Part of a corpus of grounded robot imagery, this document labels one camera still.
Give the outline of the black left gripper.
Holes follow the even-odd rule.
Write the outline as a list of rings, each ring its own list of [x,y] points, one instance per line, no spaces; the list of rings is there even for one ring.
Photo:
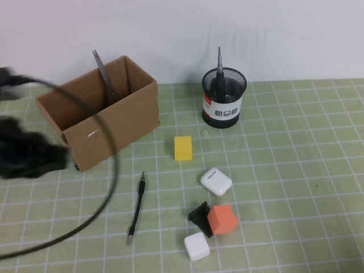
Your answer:
[[[39,178],[68,168],[69,148],[24,131],[13,117],[1,117],[1,178]]]

